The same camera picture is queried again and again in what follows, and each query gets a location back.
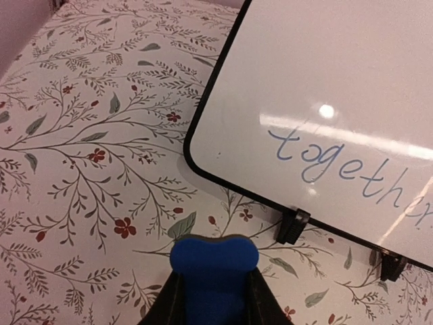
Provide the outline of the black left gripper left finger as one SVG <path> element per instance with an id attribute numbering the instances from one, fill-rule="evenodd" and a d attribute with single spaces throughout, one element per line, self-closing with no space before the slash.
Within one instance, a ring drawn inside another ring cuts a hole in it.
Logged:
<path id="1" fill-rule="evenodd" d="M 171 272 L 150 310 L 138 325 L 182 325 L 185 323 L 183 278 Z"/>

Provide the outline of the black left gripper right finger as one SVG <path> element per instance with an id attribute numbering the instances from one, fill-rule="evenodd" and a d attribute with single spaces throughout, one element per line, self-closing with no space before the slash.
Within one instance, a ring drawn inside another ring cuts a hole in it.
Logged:
<path id="1" fill-rule="evenodd" d="M 248 274 L 248 323 L 249 325 L 294 325 L 279 306 L 258 268 Z"/>

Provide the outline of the blue whiteboard eraser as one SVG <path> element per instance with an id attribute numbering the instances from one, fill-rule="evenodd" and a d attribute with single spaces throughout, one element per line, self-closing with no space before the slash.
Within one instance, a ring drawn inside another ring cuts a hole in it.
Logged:
<path id="1" fill-rule="evenodd" d="M 186 324 L 243 324 L 247 276 L 258 264 L 258 249 L 247 237 L 187 235 L 170 252 L 172 270 L 182 277 Z"/>

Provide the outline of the small black-framed whiteboard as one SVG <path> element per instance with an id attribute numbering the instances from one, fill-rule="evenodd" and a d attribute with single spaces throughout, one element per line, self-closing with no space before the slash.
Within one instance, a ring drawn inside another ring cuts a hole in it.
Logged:
<path id="1" fill-rule="evenodd" d="M 432 2 L 246 1 L 183 147 L 198 175 L 432 267 Z"/>

